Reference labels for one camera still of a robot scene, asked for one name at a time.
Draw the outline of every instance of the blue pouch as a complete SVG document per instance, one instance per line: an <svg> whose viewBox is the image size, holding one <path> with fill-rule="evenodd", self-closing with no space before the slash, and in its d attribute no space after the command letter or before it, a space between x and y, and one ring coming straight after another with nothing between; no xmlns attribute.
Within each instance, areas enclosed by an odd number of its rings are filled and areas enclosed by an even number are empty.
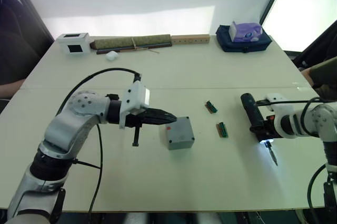
<svg viewBox="0 0 337 224"><path fill-rule="evenodd" d="M255 52L263 51L269 46L272 40L263 30L259 41L256 42L232 42L231 37L228 33L230 29L229 25L220 25L216 30L216 39L220 44L221 48L225 52Z"/></svg>

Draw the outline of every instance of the black wire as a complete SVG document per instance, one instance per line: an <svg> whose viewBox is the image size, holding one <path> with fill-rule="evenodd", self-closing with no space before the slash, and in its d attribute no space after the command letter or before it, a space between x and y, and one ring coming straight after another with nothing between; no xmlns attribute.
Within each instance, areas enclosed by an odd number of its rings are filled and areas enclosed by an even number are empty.
<svg viewBox="0 0 337 224"><path fill-rule="evenodd" d="M79 161L78 159L74 159L73 164L81 164L81 165L89 166L89 167L92 167L92 168L100 169L100 167L98 167L96 165L93 165L93 164L87 163L87 162L82 162L82 161Z"/></svg>
<svg viewBox="0 0 337 224"><path fill-rule="evenodd" d="M101 134L101 128L100 125L96 125L97 126L97 130L98 130L98 137L100 139L100 153L101 153L101 163L100 163L100 175L98 176L98 182L97 182L97 186L96 186L96 190L93 196L93 199L91 200L91 204L89 207L89 211L88 211L88 223L91 223L91 212L93 210L93 206L95 203L95 199L97 197L97 193L98 190L100 189L100 185L101 185L101 179L102 179L102 173L103 173L103 145L102 145L102 134Z"/></svg>
<svg viewBox="0 0 337 224"><path fill-rule="evenodd" d="M304 109L303 109L303 111L302 111L300 122L301 122L301 126L302 126L304 132L306 132L306 133L307 133L308 135L310 135L310 136L319 138L319 135L318 135L317 133L309 132L309 130L306 128L305 123L304 123L304 117L305 117L306 111L308 110L310 104L313 103L313 102L316 101L316 100L319 100L319 101L321 101L321 102L324 101L324 100L322 100L322 99L319 98L319 97L310 99L310 100L306 103L306 105L305 105L305 107L304 107Z"/></svg>
<svg viewBox="0 0 337 224"><path fill-rule="evenodd" d="M268 102L268 103L256 103L256 106L268 106L272 104L298 104L298 103L308 103L310 100L295 100L295 101L276 101L276 102ZM320 101L312 101L312 103L327 103L332 102L331 100L323 100Z"/></svg>
<svg viewBox="0 0 337 224"><path fill-rule="evenodd" d="M109 68L109 69L104 69L104 70L100 70L100 71L97 71L96 73L92 74L92 75L89 75L87 76L85 79L83 79L82 81L79 82L78 85L76 85L69 93L68 95L65 97L65 99L63 100L60 108L58 108L58 111L57 111L57 114L58 115L63 107L65 106L65 104L67 103L68 99L74 94L74 92L84 83L86 83L87 81L89 81L90 79L94 78L95 76L97 75L100 75L102 73L105 73L105 72L108 72L108 71L125 71L125 72L130 72L130 73L133 73L136 76L140 76L139 73L137 73L136 71L133 71L133 70L129 70L129 69L124 69L122 67L112 67L112 68Z"/></svg>
<svg viewBox="0 0 337 224"><path fill-rule="evenodd" d="M311 202L311 190L312 190L312 186L314 184L315 179L317 178L317 176L321 173L322 170L324 170L325 168L325 164L323 164L322 166L320 166L318 168L318 170L316 170L316 172L314 173L314 175L312 176L312 178L310 179L309 185L308 185L308 191L306 193L306 198L308 200L308 204L310 207L310 211L311 214L314 218L315 224L320 224L320 221L316 215L315 209L312 207L312 202Z"/></svg>

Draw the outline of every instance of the white box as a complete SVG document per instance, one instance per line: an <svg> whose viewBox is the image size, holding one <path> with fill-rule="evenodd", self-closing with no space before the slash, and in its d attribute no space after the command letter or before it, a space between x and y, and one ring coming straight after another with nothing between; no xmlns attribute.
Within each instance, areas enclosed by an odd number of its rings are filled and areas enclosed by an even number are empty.
<svg viewBox="0 0 337 224"><path fill-rule="evenodd" d="M56 39L66 54L90 53L88 33L66 33Z"/></svg>

